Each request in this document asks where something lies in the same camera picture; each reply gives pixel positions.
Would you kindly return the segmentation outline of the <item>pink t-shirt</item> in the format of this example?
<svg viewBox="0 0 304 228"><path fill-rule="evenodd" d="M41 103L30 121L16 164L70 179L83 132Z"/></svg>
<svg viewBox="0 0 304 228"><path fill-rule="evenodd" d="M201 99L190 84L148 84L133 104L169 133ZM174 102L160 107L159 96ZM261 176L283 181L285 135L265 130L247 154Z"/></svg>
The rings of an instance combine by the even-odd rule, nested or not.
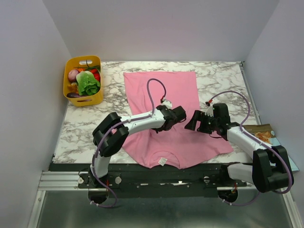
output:
<svg viewBox="0 0 304 228"><path fill-rule="evenodd" d="M164 121L159 127L127 137L123 149L138 164L185 169L233 152L224 139L184 128L186 119L200 108L195 72L125 73L124 84L133 115L154 110Z"/></svg>

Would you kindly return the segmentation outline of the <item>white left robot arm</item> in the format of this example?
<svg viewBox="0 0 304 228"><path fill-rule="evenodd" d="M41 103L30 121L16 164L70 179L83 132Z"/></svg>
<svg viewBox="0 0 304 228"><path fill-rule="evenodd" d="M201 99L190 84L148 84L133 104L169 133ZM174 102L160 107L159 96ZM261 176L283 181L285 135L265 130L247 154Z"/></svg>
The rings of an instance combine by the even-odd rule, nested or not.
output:
<svg viewBox="0 0 304 228"><path fill-rule="evenodd" d="M116 112L110 113L92 133L96 152L89 182L96 188L104 185L111 156L119 152L130 135L150 129L157 133L168 131L185 119L186 111L182 106L173 109L169 101L142 114L119 116Z"/></svg>

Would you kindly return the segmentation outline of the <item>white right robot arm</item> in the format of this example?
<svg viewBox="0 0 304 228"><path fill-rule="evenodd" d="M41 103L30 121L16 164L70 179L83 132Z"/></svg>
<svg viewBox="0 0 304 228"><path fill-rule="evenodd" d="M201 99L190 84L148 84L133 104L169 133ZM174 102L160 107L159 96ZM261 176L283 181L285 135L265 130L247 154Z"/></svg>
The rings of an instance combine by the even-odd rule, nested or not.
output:
<svg viewBox="0 0 304 228"><path fill-rule="evenodd" d="M261 193L292 187L294 178L285 147L265 143L241 129L238 123L231 122L226 104L211 104L205 112L196 110L185 129L208 135L216 132L252 159L251 164L225 164L218 175L222 185L229 186L240 180L254 184Z"/></svg>

